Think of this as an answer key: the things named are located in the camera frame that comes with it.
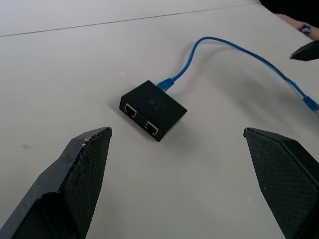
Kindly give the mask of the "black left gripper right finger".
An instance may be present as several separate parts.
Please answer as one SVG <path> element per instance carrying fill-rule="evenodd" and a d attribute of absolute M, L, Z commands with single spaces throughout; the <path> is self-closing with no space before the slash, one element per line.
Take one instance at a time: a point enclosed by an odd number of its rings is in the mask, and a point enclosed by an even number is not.
<path fill-rule="evenodd" d="M 319 239 L 319 162 L 296 140 L 246 128 L 260 190 L 286 239 Z"/>

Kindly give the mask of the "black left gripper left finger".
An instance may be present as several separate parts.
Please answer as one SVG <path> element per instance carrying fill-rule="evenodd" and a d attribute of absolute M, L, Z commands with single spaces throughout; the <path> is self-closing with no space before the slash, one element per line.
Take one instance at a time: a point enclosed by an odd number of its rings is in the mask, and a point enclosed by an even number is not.
<path fill-rule="evenodd" d="M 101 192 L 110 127 L 69 141 L 0 229 L 0 239 L 85 239 Z"/>

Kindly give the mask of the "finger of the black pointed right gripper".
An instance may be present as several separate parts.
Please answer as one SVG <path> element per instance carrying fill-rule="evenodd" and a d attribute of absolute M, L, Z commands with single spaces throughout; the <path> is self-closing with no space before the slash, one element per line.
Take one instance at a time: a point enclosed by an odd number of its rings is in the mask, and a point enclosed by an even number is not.
<path fill-rule="evenodd" d="M 312 61 L 319 59 L 319 40 L 312 41 L 296 50 L 290 59 L 300 61 Z"/>

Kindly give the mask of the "black ethernet splitter box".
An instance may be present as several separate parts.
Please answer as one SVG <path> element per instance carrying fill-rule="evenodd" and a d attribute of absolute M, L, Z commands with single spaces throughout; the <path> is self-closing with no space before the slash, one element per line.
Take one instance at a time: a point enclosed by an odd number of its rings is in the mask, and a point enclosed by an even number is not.
<path fill-rule="evenodd" d="M 161 141 L 187 112 L 151 81 L 123 95 L 119 109 L 156 141 Z"/>

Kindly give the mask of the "dark wristwatch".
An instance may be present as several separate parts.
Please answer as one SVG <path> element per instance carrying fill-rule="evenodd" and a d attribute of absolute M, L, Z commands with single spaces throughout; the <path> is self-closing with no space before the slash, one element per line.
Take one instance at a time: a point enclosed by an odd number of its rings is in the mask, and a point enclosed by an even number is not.
<path fill-rule="evenodd" d="M 305 36 L 309 36 L 312 31 L 312 26 L 308 23 L 304 23 L 301 28 L 299 28 L 299 32 L 301 32 Z"/>

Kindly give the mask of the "person's dark clothing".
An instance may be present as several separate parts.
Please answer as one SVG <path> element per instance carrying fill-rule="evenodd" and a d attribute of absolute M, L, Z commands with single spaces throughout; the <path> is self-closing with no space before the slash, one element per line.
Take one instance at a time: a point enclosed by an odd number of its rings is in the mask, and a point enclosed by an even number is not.
<path fill-rule="evenodd" d="M 319 0 L 258 0 L 275 14 L 283 14 L 295 20 L 319 27 Z"/>

